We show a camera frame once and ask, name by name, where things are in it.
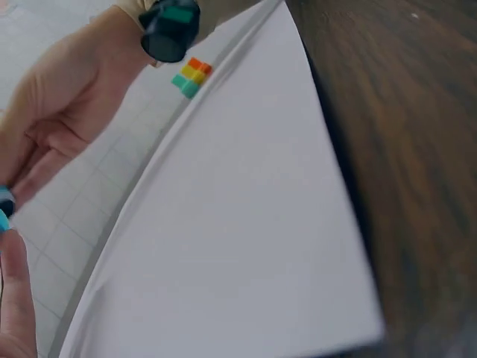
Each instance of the green square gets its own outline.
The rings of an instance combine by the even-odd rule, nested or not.
[[[200,86],[198,86],[194,81],[188,81],[187,84],[182,88],[182,94],[188,99],[193,99],[199,89]]]
[[[176,87],[182,89],[182,87],[184,87],[184,85],[187,83],[187,80],[181,75],[175,75],[174,78],[172,78],[172,83]]]
[[[175,6],[167,7],[164,13],[161,15],[161,17],[164,19],[183,22],[184,24],[189,24],[193,16],[194,14],[191,11]]]

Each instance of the yellow square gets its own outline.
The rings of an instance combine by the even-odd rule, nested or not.
[[[195,84],[198,84],[199,86],[204,82],[205,79],[206,74],[202,71],[195,71],[191,78],[191,80],[193,80]]]
[[[191,66],[187,65],[184,66],[181,70],[180,73],[182,73],[186,78],[191,79],[192,76],[194,75],[195,69],[193,69]]]

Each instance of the hand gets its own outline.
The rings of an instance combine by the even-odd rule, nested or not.
[[[110,123],[151,62],[142,31],[118,7],[53,45],[20,81],[0,116],[0,185],[17,208]]]
[[[27,251],[22,237],[14,230],[1,235],[3,293],[0,309],[0,357],[37,356],[35,309],[31,297]]]

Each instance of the wooden table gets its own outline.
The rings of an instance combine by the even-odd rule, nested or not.
[[[386,342],[477,357],[477,2],[288,0],[376,273]]]

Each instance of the wrist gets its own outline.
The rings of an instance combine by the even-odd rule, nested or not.
[[[104,11],[84,30],[94,34],[100,62],[119,67],[122,75],[137,75],[154,63],[141,47],[142,29],[117,6]]]

